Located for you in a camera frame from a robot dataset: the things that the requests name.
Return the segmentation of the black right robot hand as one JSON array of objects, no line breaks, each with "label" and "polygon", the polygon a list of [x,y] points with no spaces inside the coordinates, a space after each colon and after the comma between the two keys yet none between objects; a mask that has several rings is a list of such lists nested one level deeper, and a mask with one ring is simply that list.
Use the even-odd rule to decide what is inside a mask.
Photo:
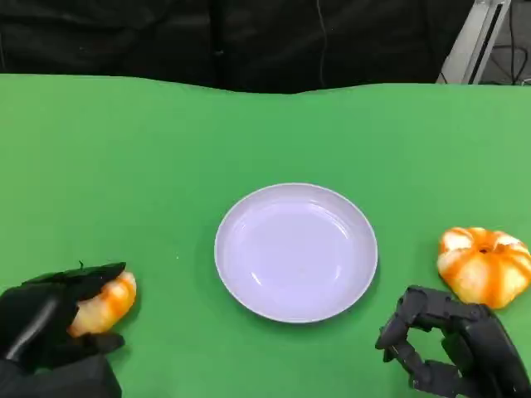
[{"label": "black right robot hand", "polygon": [[[410,329],[439,329],[450,358],[424,360],[407,340]],[[441,397],[528,397],[530,378],[515,345],[484,304],[462,303],[450,294],[412,285],[380,329],[375,347],[383,360],[398,361],[412,389]]]}]

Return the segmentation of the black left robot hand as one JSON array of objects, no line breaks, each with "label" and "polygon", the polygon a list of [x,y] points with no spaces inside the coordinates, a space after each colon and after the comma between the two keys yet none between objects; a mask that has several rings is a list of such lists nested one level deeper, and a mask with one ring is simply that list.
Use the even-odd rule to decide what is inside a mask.
[{"label": "black left robot hand", "polygon": [[124,338],[115,332],[83,332],[68,328],[78,303],[95,298],[104,285],[125,270],[126,263],[43,274],[1,294],[1,359],[24,371],[53,369],[120,349]]}]

